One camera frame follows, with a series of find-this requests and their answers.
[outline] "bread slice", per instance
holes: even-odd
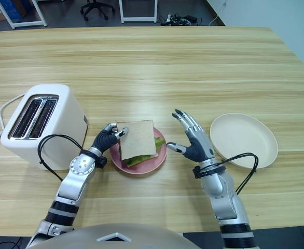
[[[120,140],[122,160],[157,153],[153,120],[117,123],[118,130],[124,127],[129,128],[129,132]]]

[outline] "office chair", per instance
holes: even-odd
[[[105,20],[108,20],[108,16],[102,11],[101,7],[108,7],[108,8],[112,8],[112,12],[113,14],[115,13],[115,9],[112,5],[110,4],[105,4],[105,3],[100,3],[97,2],[96,0],[93,0],[93,3],[90,3],[90,0],[87,0],[87,4],[81,6],[80,8],[80,13],[84,16],[84,20],[88,21],[89,18],[86,16],[92,9],[98,9],[103,15]]]

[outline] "sandwich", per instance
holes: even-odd
[[[117,123],[118,130],[125,127],[129,132],[120,140],[120,153],[128,167],[158,156],[165,140],[154,137],[152,120]]]

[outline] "pink plate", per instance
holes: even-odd
[[[154,128],[154,136],[162,137],[164,139],[164,136],[156,128]],[[157,157],[148,159],[144,162],[141,162],[139,164],[136,164],[136,165],[128,168],[126,163],[121,161],[121,154],[119,152],[119,144],[116,144],[110,148],[110,156],[111,156],[112,161],[115,164],[115,166],[124,172],[127,172],[129,174],[135,174],[135,175],[146,174],[146,173],[149,173],[149,172],[155,170],[157,167],[162,165],[163,161],[166,158],[166,154],[167,154],[166,144],[163,144],[161,149],[158,151]]]

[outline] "floor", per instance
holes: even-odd
[[[99,0],[111,4],[115,8],[115,14],[112,10],[103,8],[109,19],[104,20],[97,9],[92,10],[87,16],[89,21],[85,21],[79,13],[80,7],[86,3],[86,0],[51,0],[40,1],[39,7],[48,24],[48,28],[54,27],[104,27],[104,26],[155,26],[160,23],[153,22],[126,22],[121,23],[120,7],[118,0]],[[125,17],[153,16],[153,0],[123,0],[123,13]],[[201,25],[208,25],[213,19],[204,0],[164,0],[158,2],[158,20],[166,18],[168,13],[178,13],[180,16],[191,15],[198,18]],[[38,20],[35,11],[31,11],[24,19],[14,20],[14,22],[26,22]],[[20,27],[17,29],[45,29],[43,26]],[[11,30],[7,21],[0,21],[0,31]]]
[[[183,235],[202,249],[221,249],[224,246],[219,232],[191,232]],[[304,249],[304,226],[255,230],[254,235],[260,249]],[[25,248],[29,239],[30,237],[23,237],[21,243],[18,243],[19,248]],[[16,243],[18,240],[19,237],[0,237],[0,243]],[[12,243],[5,243],[0,245],[0,249],[13,246]]]

